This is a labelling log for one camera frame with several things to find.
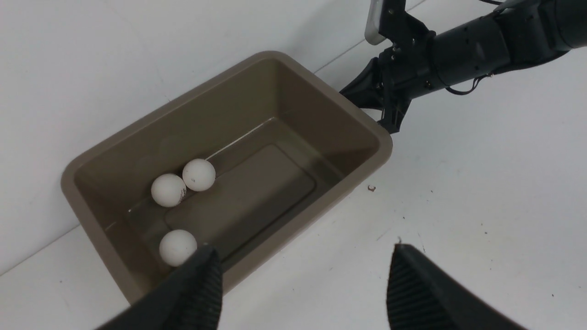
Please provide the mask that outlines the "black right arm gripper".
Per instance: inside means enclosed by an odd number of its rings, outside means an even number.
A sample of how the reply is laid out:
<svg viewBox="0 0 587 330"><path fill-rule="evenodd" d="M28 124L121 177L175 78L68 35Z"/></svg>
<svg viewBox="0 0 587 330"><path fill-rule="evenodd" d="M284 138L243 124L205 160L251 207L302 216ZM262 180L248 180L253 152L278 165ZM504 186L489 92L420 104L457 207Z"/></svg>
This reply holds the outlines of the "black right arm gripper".
<svg viewBox="0 0 587 330"><path fill-rule="evenodd" d="M414 39L407 50L393 44L372 58L340 94L358 108L381 110L379 125L389 134L398 133L411 101L441 88L432 56L434 38Z"/></svg>

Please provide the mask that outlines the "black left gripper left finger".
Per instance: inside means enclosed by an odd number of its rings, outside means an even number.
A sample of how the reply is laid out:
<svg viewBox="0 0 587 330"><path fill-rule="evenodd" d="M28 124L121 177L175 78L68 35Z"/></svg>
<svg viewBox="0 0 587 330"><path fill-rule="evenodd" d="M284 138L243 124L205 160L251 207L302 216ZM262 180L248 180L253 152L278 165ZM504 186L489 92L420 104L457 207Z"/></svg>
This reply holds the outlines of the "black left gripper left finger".
<svg viewBox="0 0 587 330"><path fill-rule="evenodd" d="M222 264L203 246L155 290L103 324L101 330L216 330L222 313Z"/></svg>

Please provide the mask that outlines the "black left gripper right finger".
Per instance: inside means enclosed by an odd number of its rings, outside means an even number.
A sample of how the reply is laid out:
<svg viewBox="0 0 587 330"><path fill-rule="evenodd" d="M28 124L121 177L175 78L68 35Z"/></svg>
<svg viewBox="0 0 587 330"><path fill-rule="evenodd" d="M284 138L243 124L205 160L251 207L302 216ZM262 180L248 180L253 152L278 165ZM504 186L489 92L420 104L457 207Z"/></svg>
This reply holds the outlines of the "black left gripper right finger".
<svg viewBox="0 0 587 330"><path fill-rule="evenodd" d="M387 287L393 330L520 330L414 246L394 247Z"/></svg>

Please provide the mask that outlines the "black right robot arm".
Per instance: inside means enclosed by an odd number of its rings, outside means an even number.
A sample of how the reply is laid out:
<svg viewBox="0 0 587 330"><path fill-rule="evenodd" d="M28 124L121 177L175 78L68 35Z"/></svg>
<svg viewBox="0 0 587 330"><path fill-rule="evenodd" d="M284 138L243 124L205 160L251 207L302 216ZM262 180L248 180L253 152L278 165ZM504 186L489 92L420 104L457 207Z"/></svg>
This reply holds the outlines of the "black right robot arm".
<svg viewBox="0 0 587 330"><path fill-rule="evenodd" d="M340 94L382 112L398 133L415 98L472 81L552 62L586 46L584 0L506 0L491 13L437 34L407 13L404 0L373 0L365 39L390 40ZM387 286L392 330L520 330L522 326L472 294L414 246L394 247Z"/></svg>

